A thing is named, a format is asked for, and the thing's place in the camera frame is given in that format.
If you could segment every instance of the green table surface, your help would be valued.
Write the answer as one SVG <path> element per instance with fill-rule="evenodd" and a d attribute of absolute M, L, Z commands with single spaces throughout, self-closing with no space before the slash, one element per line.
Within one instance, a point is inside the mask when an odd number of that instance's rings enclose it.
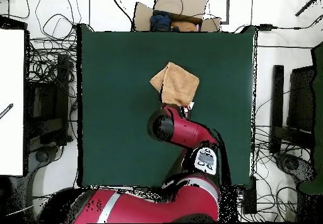
<path fill-rule="evenodd" d="M 150 79 L 168 62 L 199 78 L 191 120 L 221 133 L 232 183 L 249 186 L 254 34 L 253 27 L 233 34 L 91 32 L 82 25 L 82 186 L 161 186 L 182 150 L 147 132 L 160 108 Z"/>

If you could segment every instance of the floor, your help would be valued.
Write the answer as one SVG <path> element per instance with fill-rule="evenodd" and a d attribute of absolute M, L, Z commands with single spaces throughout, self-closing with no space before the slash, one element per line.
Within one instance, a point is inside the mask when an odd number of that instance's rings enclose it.
<path fill-rule="evenodd" d="M 137 1 L 153 7 L 154 0 L 121 0 L 121 6 L 132 18 L 135 3 Z M 309 7 L 299 17 L 295 13 L 308 0 L 230 0 L 230 23 L 222 25 L 222 30 L 234 32 L 241 25 L 258 25 L 260 23 L 271 23 L 277 27 L 307 27 L 322 14 L 323 5 L 318 2 Z M 46 24 L 46 21 L 54 14 L 60 13 L 71 18 L 71 8 L 75 22 L 90 24 L 94 31 L 129 31 L 130 21 L 118 9 L 113 0 L 28 0 L 30 14 L 27 19 L 19 19 L 28 23 L 30 38 L 45 37 L 40 25 Z M 226 0 L 209 0 L 206 13 L 222 18 L 226 18 Z M 10 15 L 27 17 L 28 6 L 26 0 L 10 0 Z M 0 14 L 8 14 L 8 0 L 0 0 Z M 57 23 L 58 18 L 50 20 L 46 24 L 46 30 L 55 31 L 56 37 L 64 36 L 68 33 L 70 25 L 64 20 Z M 310 48 L 318 45 L 323 40 L 322 23 L 315 24 L 306 30 L 273 30 L 271 32 L 260 32 L 257 48 L 257 96 L 256 108 L 271 98 L 271 76 L 272 68 L 275 64 L 285 66 L 284 91 L 288 91 L 289 77 L 291 70 L 302 66 L 312 65 Z M 34 46 L 43 46 L 42 43 L 34 42 Z M 76 91 L 76 83 L 71 85 Z M 286 124 L 286 115 L 288 113 L 288 94 L 284 95 L 284 124 Z M 256 125 L 268 126 L 270 113 L 270 102 L 263 105 L 256 116 Z M 77 123 L 72 122 L 74 130 Z M 267 140 L 263 131 L 268 132 L 268 127 L 259 127 L 256 137 Z M 308 160 L 308 155 L 303 151 L 292 151 L 295 155 L 302 154 L 302 157 Z M 272 207 L 273 198 L 267 196 L 270 193 L 269 186 L 275 195 L 283 186 L 294 187 L 293 180 L 289 175 L 280 172 L 275 163 L 267 158 L 268 152 L 262 150 L 263 162 L 258 161 L 255 167 L 257 173 L 257 194 L 259 197 L 257 215 L 242 215 L 242 221 L 269 220 L 269 221 L 293 221 L 295 214 L 293 209 L 282 208 L 282 215 L 278 215 L 276 206 Z M 33 184 L 33 195 L 44 196 L 60 189 L 71 187 L 76 176 L 77 166 L 77 142 L 69 143 L 64 149 L 64 153 L 59 161 L 51 163 L 49 166 L 41 168 Z M 279 194 L 279 198 L 290 204 L 296 203 L 294 191 L 285 189 Z M 44 199 L 36 199 L 34 210 L 39 213 Z"/>

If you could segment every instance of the towel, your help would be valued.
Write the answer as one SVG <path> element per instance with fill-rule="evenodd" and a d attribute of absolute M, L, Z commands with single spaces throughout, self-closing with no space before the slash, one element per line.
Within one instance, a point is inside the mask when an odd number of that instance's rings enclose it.
<path fill-rule="evenodd" d="M 199 78 L 169 62 L 150 83 L 161 92 L 162 103 L 189 106 L 199 85 Z"/>
<path fill-rule="evenodd" d="M 195 24 L 189 21 L 174 21 L 172 27 L 178 27 L 180 32 L 197 32 Z"/>

